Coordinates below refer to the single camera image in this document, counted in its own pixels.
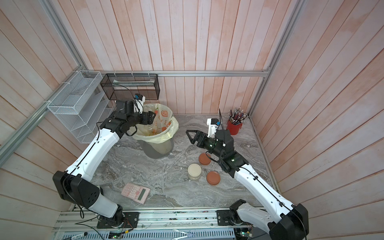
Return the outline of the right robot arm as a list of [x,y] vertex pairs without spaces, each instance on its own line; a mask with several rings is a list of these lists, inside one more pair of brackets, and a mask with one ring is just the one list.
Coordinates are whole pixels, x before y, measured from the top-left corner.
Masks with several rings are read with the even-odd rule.
[[228,130],[218,130],[215,137],[198,130],[187,130],[191,144],[218,157],[222,170],[244,185],[265,208],[260,210],[243,200],[231,207],[233,222],[249,223],[263,230],[273,240],[305,240],[309,233],[309,213],[302,205],[294,205],[274,190],[251,164],[234,148],[234,139]]

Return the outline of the brown jar lid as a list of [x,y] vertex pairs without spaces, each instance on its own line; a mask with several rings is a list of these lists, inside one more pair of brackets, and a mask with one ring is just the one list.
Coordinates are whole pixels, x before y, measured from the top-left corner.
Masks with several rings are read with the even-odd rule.
[[221,177],[220,177],[220,174],[218,172],[210,171],[207,173],[206,180],[210,185],[216,186],[220,183]]
[[202,153],[199,155],[199,163],[201,165],[207,166],[212,162],[211,155],[207,153]]

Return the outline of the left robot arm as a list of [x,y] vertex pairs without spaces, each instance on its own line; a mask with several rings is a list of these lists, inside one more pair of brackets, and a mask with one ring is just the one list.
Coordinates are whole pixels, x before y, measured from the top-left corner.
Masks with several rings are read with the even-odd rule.
[[53,176],[61,199],[98,214],[112,228],[124,224],[123,208],[106,198],[91,180],[106,154],[130,128],[153,124],[156,114],[145,112],[144,103],[145,97],[117,100],[116,109],[97,123],[97,135],[86,150],[64,172],[57,171]]

